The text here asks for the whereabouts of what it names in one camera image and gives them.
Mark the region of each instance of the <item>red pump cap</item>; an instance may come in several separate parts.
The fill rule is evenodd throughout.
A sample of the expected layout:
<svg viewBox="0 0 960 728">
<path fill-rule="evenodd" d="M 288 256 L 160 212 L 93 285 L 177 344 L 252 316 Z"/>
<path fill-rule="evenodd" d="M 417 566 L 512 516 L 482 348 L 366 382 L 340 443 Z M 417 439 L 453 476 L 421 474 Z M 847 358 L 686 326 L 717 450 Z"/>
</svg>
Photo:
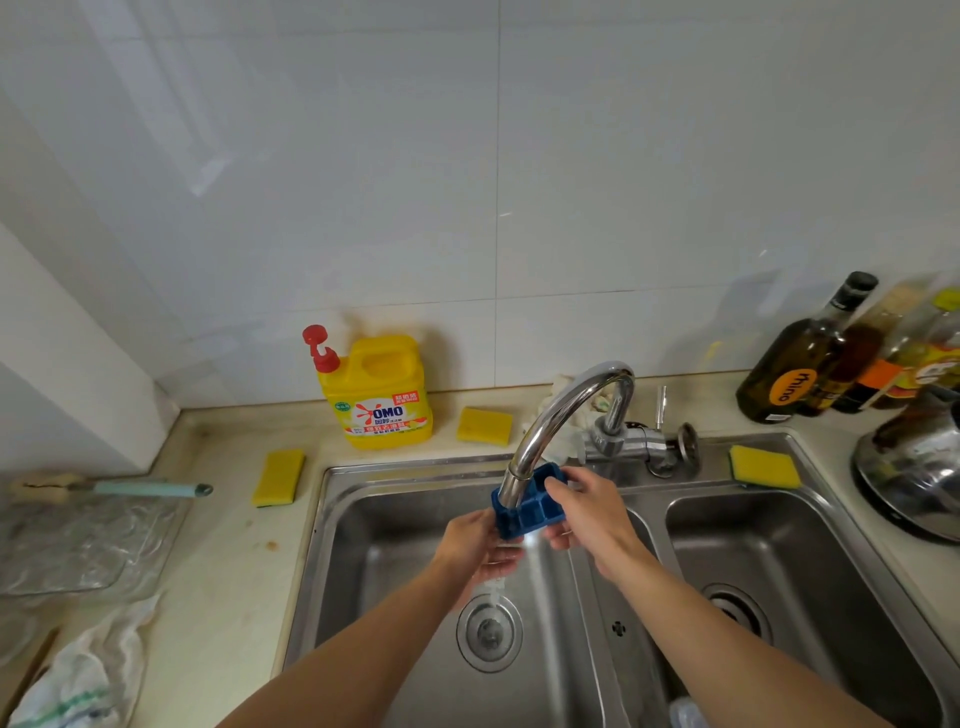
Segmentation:
<svg viewBox="0 0 960 728">
<path fill-rule="evenodd" d="M 303 330 L 303 341 L 310 347 L 310 355 L 313 357 L 313 365 L 321 374 L 328 375 L 330 372 L 336 372 L 340 367 L 340 357 L 330 347 L 324 347 L 324 352 L 320 353 L 317 349 L 326 341 L 326 329 L 319 324 L 314 324 Z"/>
</svg>

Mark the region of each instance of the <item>brush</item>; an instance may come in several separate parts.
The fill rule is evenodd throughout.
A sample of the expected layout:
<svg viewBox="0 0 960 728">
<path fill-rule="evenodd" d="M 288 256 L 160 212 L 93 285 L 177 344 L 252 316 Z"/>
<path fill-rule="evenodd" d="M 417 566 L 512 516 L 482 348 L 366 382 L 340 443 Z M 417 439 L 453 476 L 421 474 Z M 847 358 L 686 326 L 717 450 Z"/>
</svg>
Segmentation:
<svg viewBox="0 0 960 728">
<path fill-rule="evenodd" d="M 213 493 L 213 486 L 157 480 L 92 480 L 75 473 L 31 473 L 14 480 L 10 491 L 14 500 L 63 503 L 75 492 L 103 496 L 206 497 Z"/>
</svg>

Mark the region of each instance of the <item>kettle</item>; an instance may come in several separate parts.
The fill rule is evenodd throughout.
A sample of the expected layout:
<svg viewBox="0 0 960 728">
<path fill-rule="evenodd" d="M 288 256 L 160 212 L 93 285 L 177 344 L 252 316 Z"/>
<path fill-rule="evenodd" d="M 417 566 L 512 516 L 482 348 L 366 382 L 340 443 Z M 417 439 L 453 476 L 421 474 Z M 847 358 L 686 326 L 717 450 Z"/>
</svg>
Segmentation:
<svg viewBox="0 0 960 728">
<path fill-rule="evenodd" d="M 853 466 L 896 516 L 960 543 L 960 394 L 923 387 L 897 417 L 857 441 Z"/>
</svg>

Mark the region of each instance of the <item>bottle label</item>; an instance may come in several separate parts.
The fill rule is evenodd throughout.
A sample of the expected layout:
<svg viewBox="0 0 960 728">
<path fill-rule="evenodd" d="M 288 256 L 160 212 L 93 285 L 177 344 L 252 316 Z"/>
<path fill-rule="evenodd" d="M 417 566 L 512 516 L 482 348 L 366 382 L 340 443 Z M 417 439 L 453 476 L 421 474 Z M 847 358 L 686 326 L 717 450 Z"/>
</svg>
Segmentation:
<svg viewBox="0 0 960 728">
<path fill-rule="evenodd" d="M 815 369 L 793 369 L 780 375 L 770 388 L 770 403 L 784 406 L 802 398 L 817 380 Z"/>
<path fill-rule="evenodd" d="M 941 349 L 929 347 L 924 359 L 915 369 L 903 372 L 887 390 L 887 397 L 895 400 L 909 400 L 916 396 L 917 390 L 925 384 L 932 384 L 960 363 L 960 349 Z"/>
<path fill-rule="evenodd" d="M 344 411 L 334 405 L 337 417 L 348 435 L 372 436 L 405 432 L 426 425 L 430 410 L 420 393 L 402 392 L 391 397 L 355 402 Z"/>
<path fill-rule="evenodd" d="M 813 409 L 828 409 L 834 402 L 840 399 L 844 392 L 850 389 L 851 384 L 852 382 L 848 381 L 828 379 L 823 384 L 818 384 L 816 388 L 810 392 L 810 397 L 804 406 L 810 406 Z"/>
<path fill-rule="evenodd" d="M 860 375 L 860 379 L 858 379 L 856 383 L 870 387 L 871 389 L 880 390 L 892 382 L 902 371 L 903 367 L 900 364 L 894 364 L 885 359 L 878 359 L 870 365 L 870 368 L 866 372 Z"/>
</svg>

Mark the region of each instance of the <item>forearm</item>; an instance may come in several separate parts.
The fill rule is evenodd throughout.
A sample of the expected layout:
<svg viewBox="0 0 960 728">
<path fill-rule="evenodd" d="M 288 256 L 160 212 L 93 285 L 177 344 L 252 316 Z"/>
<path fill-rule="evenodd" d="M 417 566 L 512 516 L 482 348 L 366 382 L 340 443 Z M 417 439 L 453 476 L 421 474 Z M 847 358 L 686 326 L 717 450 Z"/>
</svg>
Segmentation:
<svg viewBox="0 0 960 728">
<path fill-rule="evenodd" d="M 649 554 L 622 556 L 614 580 L 712 728 L 888 726 L 732 622 Z"/>
<path fill-rule="evenodd" d="M 462 582 L 432 563 L 248 698 L 220 728 L 379 725 Z"/>
</svg>

